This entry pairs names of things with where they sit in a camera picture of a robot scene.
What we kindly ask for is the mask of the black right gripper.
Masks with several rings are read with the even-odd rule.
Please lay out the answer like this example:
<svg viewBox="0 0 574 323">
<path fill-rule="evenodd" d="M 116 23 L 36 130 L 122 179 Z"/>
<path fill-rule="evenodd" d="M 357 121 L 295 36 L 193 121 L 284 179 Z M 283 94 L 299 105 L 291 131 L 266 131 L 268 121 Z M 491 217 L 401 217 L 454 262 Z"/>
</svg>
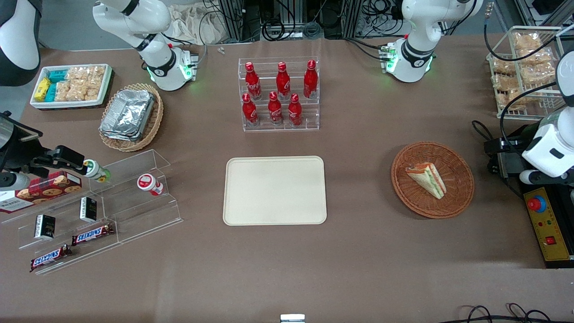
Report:
<svg viewBox="0 0 574 323">
<path fill-rule="evenodd" d="M 35 174 L 46 177 L 45 168 L 63 168 L 86 175 L 87 166 L 84 156 L 63 145 L 55 148 L 55 160 L 47 155 L 49 149 L 40 143 L 12 143 L 4 146 L 4 169 L 6 171 L 24 174 Z"/>
</svg>

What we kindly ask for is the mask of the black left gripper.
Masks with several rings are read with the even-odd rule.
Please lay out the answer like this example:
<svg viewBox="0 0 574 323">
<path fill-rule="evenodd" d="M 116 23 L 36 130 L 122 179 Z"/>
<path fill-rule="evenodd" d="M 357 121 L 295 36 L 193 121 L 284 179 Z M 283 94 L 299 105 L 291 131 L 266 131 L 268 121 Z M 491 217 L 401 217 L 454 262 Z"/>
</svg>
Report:
<svg viewBox="0 0 574 323">
<path fill-rule="evenodd" d="M 488 172 L 502 178 L 512 178 L 518 177 L 523 171 L 531 170 L 532 165 L 522 156 L 531 141 L 532 134 L 520 134 L 484 142 L 484 153 L 491 154 L 487 164 Z"/>
</svg>

